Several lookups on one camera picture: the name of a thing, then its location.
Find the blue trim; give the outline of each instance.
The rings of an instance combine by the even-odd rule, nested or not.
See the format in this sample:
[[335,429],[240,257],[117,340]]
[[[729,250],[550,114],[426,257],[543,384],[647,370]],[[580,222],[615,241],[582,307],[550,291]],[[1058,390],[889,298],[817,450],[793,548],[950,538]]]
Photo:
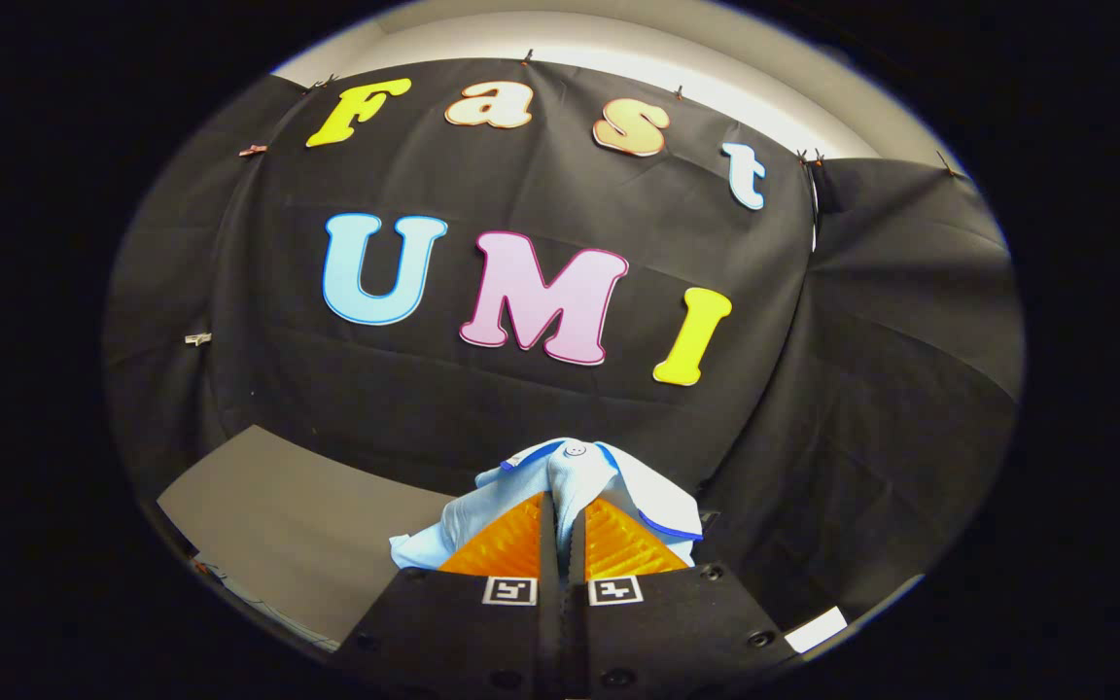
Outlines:
[[618,470],[622,470],[622,466],[616,464],[616,457],[613,457],[613,454],[607,447],[604,447],[603,442],[596,442],[595,447],[599,447],[600,452],[604,452],[604,457],[608,457],[608,465],[616,467],[617,473]]
[[648,524],[648,526],[653,526],[654,529],[657,529],[657,531],[660,531],[662,533],[671,534],[672,536],[681,536],[681,538],[685,538],[685,540],[694,540],[694,541],[702,540],[702,538],[703,538],[701,534],[694,534],[692,532],[681,532],[680,529],[672,529],[672,528],[668,528],[668,526],[662,526],[662,524],[660,524],[657,522],[654,522],[651,519],[646,517],[645,513],[642,512],[642,508],[638,508],[638,515],[641,515],[642,520],[645,521],[645,524]]
[[[526,455],[523,458],[523,460],[517,461],[516,466],[520,467],[521,465],[526,464],[526,461],[538,460],[539,457],[547,457],[548,455],[559,449],[561,445],[563,445],[563,439],[557,439],[556,442],[548,442],[547,445],[543,445],[543,447],[539,447],[538,449],[534,449],[533,452]],[[515,469],[516,467],[513,467],[512,465],[507,464],[507,461],[501,461],[501,464],[498,464],[498,468],[502,468],[503,470],[505,470],[505,473],[511,473],[511,470]]]

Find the orange letter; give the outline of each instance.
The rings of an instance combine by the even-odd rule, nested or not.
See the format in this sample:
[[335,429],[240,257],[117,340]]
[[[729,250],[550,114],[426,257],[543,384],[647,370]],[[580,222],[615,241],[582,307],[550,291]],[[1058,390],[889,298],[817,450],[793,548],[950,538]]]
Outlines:
[[379,108],[383,106],[383,102],[386,102],[386,94],[400,96],[400,94],[409,92],[412,85],[413,81],[402,77],[390,80],[386,83],[360,85],[345,90],[345,92],[339,93],[339,103],[335,110],[330,111],[323,129],[319,129],[319,132],[315,133],[314,137],[308,138],[306,147],[338,143],[343,139],[352,137],[352,119],[354,116],[357,118],[357,122],[368,121],[370,116],[379,113]]
[[454,124],[488,123],[497,129],[515,129],[532,119],[525,111],[534,97],[530,85],[497,81],[470,85],[460,93],[467,99],[454,102],[444,113],[445,119]]
[[604,119],[595,123],[595,142],[614,151],[654,156],[663,151],[663,134],[670,123],[659,106],[637,100],[613,100],[604,106]]

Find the black fabric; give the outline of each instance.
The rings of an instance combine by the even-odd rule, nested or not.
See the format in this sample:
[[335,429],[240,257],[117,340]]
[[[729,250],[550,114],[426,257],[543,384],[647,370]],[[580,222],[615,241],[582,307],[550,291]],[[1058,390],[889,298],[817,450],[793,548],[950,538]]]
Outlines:
[[[347,141],[304,146],[339,92],[400,77],[409,92]],[[444,119],[463,87],[489,80],[533,87],[532,122]],[[707,106],[553,63],[417,63],[301,90],[269,78],[215,116],[129,231],[108,308],[106,384],[144,497],[254,423],[454,496],[529,445],[603,439],[720,512],[698,561],[729,562],[790,629],[834,604],[866,612],[925,571],[990,487],[1017,409],[1023,334],[1008,252],[967,180],[893,160],[825,159],[808,171]],[[668,111],[662,153],[596,144],[594,121],[617,97]],[[730,194],[725,141],[765,164],[762,211]],[[236,157],[267,142],[267,153]],[[366,327],[326,306],[325,222],[354,212],[383,222],[365,252],[371,293],[394,283],[398,217],[448,223],[408,319]],[[475,309],[475,239],[486,231],[529,236],[548,280],[582,248],[627,259],[603,365],[457,336]],[[660,384],[651,372],[690,287],[725,293],[734,310],[701,381]],[[212,342],[183,344],[199,332]]]
[[142,501],[231,435],[205,376],[215,240],[227,200],[304,88],[265,76],[196,131],[143,197],[121,244],[106,297],[102,353],[116,445]]
[[822,213],[790,340],[699,501],[724,514],[697,557],[727,558],[784,628],[862,615],[937,561],[999,472],[1024,362],[1010,259],[969,181],[812,168]]
[[[307,150],[348,85],[409,77],[345,142]],[[466,85],[532,85],[525,128],[458,128],[444,111]],[[606,102],[665,106],[663,153],[600,148]],[[720,143],[756,149],[768,205],[734,200]],[[809,186],[794,157],[762,134],[665,90],[600,72],[506,59],[419,63],[336,81],[281,129],[232,199],[214,270],[209,380],[231,432],[261,424],[335,460],[440,492],[523,447],[569,435],[625,448],[684,488],[716,469],[771,375],[809,254]],[[444,218],[418,309],[386,327],[330,312],[320,276],[334,214],[382,218],[362,284],[394,283],[398,217]],[[579,367],[515,342],[464,343],[486,231],[529,236],[550,280],[582,248],[629,262],[608,307],[606,362]],[[734,299],[696,386],[651,376],[706,287]]]

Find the yellow letter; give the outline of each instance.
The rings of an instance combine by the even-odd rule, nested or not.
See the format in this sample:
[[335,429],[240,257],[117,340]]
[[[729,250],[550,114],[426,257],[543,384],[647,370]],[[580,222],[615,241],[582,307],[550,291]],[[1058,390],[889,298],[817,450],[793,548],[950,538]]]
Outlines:
[[670,123],[659,106],[637,100],[613,100],[604,106],[604,119],[595,123],[595,142],[614,151],[654,156],[663,151],[663,134]]
[[497,81],[470,85],[460,93],[467,99],[454,102],[444,113],[445,119],[454,124],[489,123],[497,129],[515,129],[533,116],[525,111],[534,97],[530,85]]
[[338,143],[343,139],[352,137],[352,119],[354,116],[357,118],[358,123],[368,121],[370,116],[375,115],[379,108],[383,106],[383,102],[386,102],[386,94],[401,96],[401,94],[409,92],[412,85],[413,81],[402,77],[390,80],[386,83],[360,85],[360,87],[345,90],[345,92],[339,93],[339,103],[335,110],[330,111],[323,129],[319,129],[319,132],[306,141],[306,147]]
[[685,291],[685,321],[681,324],[681,333],[672,345],[668,360],[654,366],[652,376],[663,384],[693,386],[702,373],[698,371],[698,362],[703,358],[711,334],[716,333],[716,324],[729,315],[734,302],[718,291],[692,287]]

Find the gray surface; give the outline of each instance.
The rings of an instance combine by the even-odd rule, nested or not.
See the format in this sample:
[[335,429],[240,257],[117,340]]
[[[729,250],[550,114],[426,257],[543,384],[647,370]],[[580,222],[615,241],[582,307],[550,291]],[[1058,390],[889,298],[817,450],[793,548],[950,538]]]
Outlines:
[[388,536],[438,522],[449,501],[254,426],[175,479],[158,504],[237,584],[343,642],[399,570]]

